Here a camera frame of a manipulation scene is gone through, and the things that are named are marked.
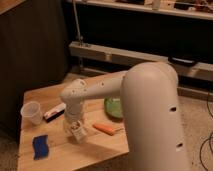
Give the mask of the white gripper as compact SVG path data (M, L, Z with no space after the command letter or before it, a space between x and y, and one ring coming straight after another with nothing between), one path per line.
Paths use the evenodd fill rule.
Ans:
M77 113L73 113L70 108L66 108L64 113L63 129L67 135L69 136L72 135L70 125L73 122L77 122L77 121L83 121L83 112L80 111ZM85 126L81 125L81 127L82 127L82 133L84 135L87 135L87 130Z

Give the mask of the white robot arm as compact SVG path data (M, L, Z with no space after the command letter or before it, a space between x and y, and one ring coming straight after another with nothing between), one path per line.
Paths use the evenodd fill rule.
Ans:
M85 100L118 97L133 171L190 171L177 87L171 65L145 62L97 83L77 79L60 98L72 124L82 119Z

